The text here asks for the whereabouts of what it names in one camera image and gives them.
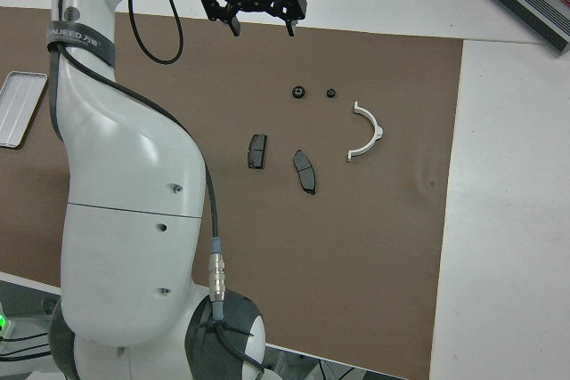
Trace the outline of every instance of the velcro strap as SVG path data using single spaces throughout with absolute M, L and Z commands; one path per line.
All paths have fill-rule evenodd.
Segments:
M 72 44 L 97 55 L 115 68 L 115 44 L 85 24 L 73 21 L 52 21 L 47 28 L 47 46 L 54 43 Z

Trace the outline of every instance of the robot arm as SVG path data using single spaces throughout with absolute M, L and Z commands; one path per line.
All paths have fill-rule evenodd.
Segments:
M 76 380 L 253 379 L 263 321 L 245 297 L 224 300 L 217 245 L 213 289 L 190 279 L 206 187 L 200 151 L 174 117 L 115 82 L 121 1 L 53 0 L 50 106 L 70 171 L 54 359 Z M 285 9 L 305 16 L 305 0 L 227 2 L 234 34 L 238 10 L 291 18 L 289 33 Z

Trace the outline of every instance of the rectangular tray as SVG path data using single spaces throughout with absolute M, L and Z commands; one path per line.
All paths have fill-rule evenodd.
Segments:
M 18 147 L 44 90 L 47 76 L 13 71 L 0 90 L 0 147 Z

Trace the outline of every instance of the brown board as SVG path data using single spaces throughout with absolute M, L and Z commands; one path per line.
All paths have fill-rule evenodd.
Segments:
M 48 11 L 0 9 L 0 76 L 48 71 Z M 175 52 L 172 19 L 138 19 L 158 56 Z M 214 177 L 227 283 L 251 297 L 272 344 L 409 379 L 428 379 L 461 41 L 183 20 L 173 66 L 139 50 L 118 15 L 118 81 L 161 104 L 201 147 Z M 306 89 L 296 100 L 295 85 Z M 337 90 L 329 99 L 326 91 Z M 353 162 L 347 152 L 385 129 Z M 265 169 L 247 166 L 268 135 Z M 301 189 L 293 156 L 316 172 Z M 65 151 L 45 95 L 20 150 L 0 150 L 0 271 L 59 284 L 68 188 Z M 207 283 L 208 206 L 194 278 Z

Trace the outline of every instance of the black wire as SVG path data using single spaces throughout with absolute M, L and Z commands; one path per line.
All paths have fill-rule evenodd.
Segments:
M 43 358 L 44 356 L 50 356 L 51 352 L 42 352 L 42 353 L 34 353 L 33 355 L 24 355 L 24 356 L 11 356 L 8 358 L 0 357 L 0 362 L 19 362 L 21 360 L 34 360 L 37 358 Z
M 324 369 L 322 367 L 322 360 L 319 360 L 319 368 L 321 369 L 322 380 L 327 380 L 327 377 L 324 375 Z
M 19 349 L 18 351 L 14 351 L 14 352 L 2 353 L 2 354 L 0 354 L 0 358 L 3 357 L 3 356 L 15 355 L 16 353 L 22 353 L 22 352 L 25 352 L 25 351 L 31 351 L 32 349 L 39 349 L 40 347 L 46 347 L 46 346 L 49 346 L 49 344 L 48 344 L 48 343 L 46 343 L 46 344 L 40 344 L 40 345 L 38 345 L 38 346 L 30 346 L 30 347 L 27 347 L 27 348 L 25 348 L 25 349 Z
M 354 371 L 354 367 L 350 368 L 347 372 L 345 372 L 345 374 L 343 374 L 341 377 L 338 378 L 338 380 L 342 380 L 343 378 L 345 378 L 346 376 L 348 376 L 350 373 L 352 373 Z
M 131 21 L 131 28 L 133 29 L 134 38 L 136 39 L 137 44 L 141 47 L 142 51 L 146 54 L 154 62 L 158 64 L 168 65 L 174 64 L 180 59 L 182 55 L 182 51 L 184 49 L 184 33 L 182 31 L 182 22 L 180 22 L 180 17 L 178 16 L 178 11 L 176 10 L 175 0 L 168 0 L 170 2 L 170 7 L 172 8 L 172 13 L 175 16 L 176 20 L 176 27 L 178 28 L 178 52 L 176 55 L 170 60 L 162 60 L 158 57 L 155 57 L 151 51 L 149 51 L 146 46 L 144 45 L 143 40 L 141 39 L 141 35 L 139 35 L 139 30 L 136 27 L 136 21 L 134 20 L 134 8 L 133 8 L 133 0 L 128 0 L 128 18 Z
M 254 366 L 255 368 L 259 369 L 262 373 L 265 371 L 263 368 L 263 365 L 260 364 L 259 362 L 257 362 L 256 360 L 254 360 L 253 358 L 251 358 L 249 355 L 247 355 L 246 353 L 240 351 L 239 349 L 236 349 L 234 346 L 232 346 L 227 339 L 225 338 L 225 333 L 224 333 L 224 326 L 221 324 L 217 324 L 216 325 L 216 336 L 217 339 L 220 341 L 220 343 L 222 344 L 222 346 L 233 356 L 235 356 L 238 360 L 242 360 L 244 362 L 247 362 L 249 364 L 251 364 L 252 366 Z
M 35 336 L 27 336 L 27 337 L 21 337 L 21 338 L 2 338 L 2 337 L 0 337 L 0 342 L 7 342 L 7 343 L 23 342 L 24 340 L 31 340 L 32 338 L 38 338 L 38 337 L 44 337 L 44 336 L 47 336 L 47 333 L 36 334 Z
M 117 91 L 122 92 L 125 95 L 128 95 L 129 97 L 139 101 L 140 103 L 144 104 L 145 106 L 153 109 L 157 113 L 169 118 L 175 124 L 180 126 L 191 137 L 191 134 L 184 127 L 184 125 L 182 125 L 178 121 L 178 119 L 176 119 L 174 116 L 172 116 L 167 110 L 160 107 L 156 102 L 149 100 L 148 98 L 140 95 L 139 93 L 136 93 L 135 91 L 127 88 L 126 86 L 120 85 L 117 82 L 113 82 L 112 80 L 108 79 L 105 76 L 101 76 L 99 73 L 97 73 L 97 72 L 91 70 L 90 68 L 86 67 L 85 65 L 81 64 L 79 61 L 77 61 L 68 52 L 68 50 L 65 48 L 64 44 L 58 43 L 57 48 L 58 48 L 58 51 L 60 52 L 60 54 L 63 55 L 63 57 L 69 62 L 69 64 L 71 64 L 74 68 L 78 69 L 81 73 L 89 76 L 90 78 L 92 78 L 93 80 L 96 80 L 97 82 L 108 85 L 111 88 L 116 89 Z M 210 210 L 212 212 L 212 234 L 213 234 L 213 236 L 217 237 L 217 236 L 219 236 L 218 235 L 219 229 L 218 229 L 218 221 L 217 221 L 216 194 L 214 193 L 214 185 L 212 183 L 212 177 L 211 177 L 210 172 L 208 170 L 208 165 L 206 165 L 206 185 L 208 187 Z

